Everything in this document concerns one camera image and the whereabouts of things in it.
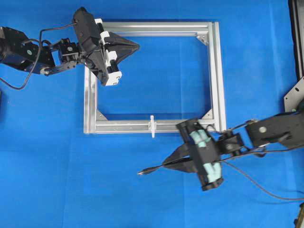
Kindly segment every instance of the black cable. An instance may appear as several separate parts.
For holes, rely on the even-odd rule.
[[[39,46],[40,46],[40,48],[42,48],[42,33],[43,32],[46,32],[46,31],[54,31],[54,30],[62,30],[62,29],[66,29],[66,28],[68,28],[68,27],[71,27],[71,26],[73,26],[73,25],[76,25],[77,23],[72,23],[72,24],[68,24],[68,25],[65,25],[65,26],[61,26],[61,27],[57,27],[57,28],[45,28],[45,29],[43,29],[43,30],[41,30],[40,31],[40,35],[39,35],[39,41],[40,41],[40,43],[39,43]]]
[[[30,42],[37,42],[37,43],[39,43],[39,40],[37,40],[37,39],[28,39],[28,40],[23,41],[22,44],[27,44],[27,43],[30,43]]]
[[[291,150],[295,150],[295,149],[299,149],[299,148],[303,148],[303,147],[304,147],[304,144],[301,144],[299,146],[295,146],[295,147],[292,147],[292,148],[289,148],[289,149],[275,150],[275,151],[267,151],[265,149],[263,149],[261,151],[257,151],[260,148],[253,148],[253,149],[249,150],[248,152],[246,152],[244,154],[240,154],[240,155],[237,155],[237,156],[225,158],[225,159],[222,159],[222,160],[219,160],[219,161],[216,161],[216,162],[224,162],[224,161],[227,161],[227,160],[231,160],[231,159],[235,159],[235,158],[240,158],[240,157],[247,156],[247,155],[252,155],[252,154],[255,154],[255,153],[286,152],[286,151],[291,151]]]
[[[215,133],[222,134],[222,132],[218,132],[212,124],[208,124],[206,130],[208,130],[209,127],[211,127]]]
[[[233,169],[237,170],[239,173],[243,174],[246,178],[248,178],[253,184],[255,184],[258,188],[260,188],[263,192],[267,193],[269,196],[277,198],[279,200],[289,200],[289,201],[304,201],[304,198],[286,198],[286,197],[280,197],[277,196],[269,191],[267,191],[266,189],[264,189],[259,183],[257,183],[255,180],[253,180],[248,174],[246,174],[244,171],[242,171],[241,169],[239,169],[238,167],[236,167],[235,165],[224,161],[225,164],[227,164],[228,166],[232,167]]]
[[[37,65],[38,59],[39,59],[39,57],[40,57],[41,50],[42,50],[42,48],[43,48],[43,47],[42,47],[42,41],[41,41],[41,40],[42,40],[42,33],[45,32],[45,31],[53,31],[53,30],[65,29],[65,28],[68,28],[68,27],[73,26],[73,25],[75,25],[75,24],[76,24],[76,23],[68,24],[68,25],[65,25],[65,26],[62,26],[62,27],[58,27],[58,28],[49,28],[49,29],[47,28],[47,29],[43,29],[43,30],[40,31],[39,40],[36,40],[36,39],[29,39],[29,40],[31,40],[31,41],[38,42],[38,43],[39,43],[39,47],[38,47],[38,53],[37,53],[37,57],[36,57],[36,59],[35,59],[35,62],[34,62],[34,64],[33,64],[32,68],[31,68],[31,70],[30,70],[28,76],[25,78],[25,80],[24,80],[24,82],[23,82],[23,84],[22,84],[21,87],[12,86],[11,84],[9,84],[8,82],[6,82],[6,81],[5,81],[4,79],[2,79],[2,78],[0,78],[0,81],[3,82],[4,84],[6,84],[7,86],[9,86],[9,87],[12,88],[12,89],[16,89],[16,90],[21,90],[21,89],[23,89],[23,88],[26,86],[26,84],[28,83],[29,78],[30,78],[30,76],[32,75],[32,73],[33,73],[33,71],[34,71],[34,69],[35,69],[35,67],[36,67],[36,65]]]
[[[44,40],[42,41],[42,45],[43,45],[43,43],[46,43],[47,45],[52,45],[52,43],[49,42],[47,39],[44,39]]]

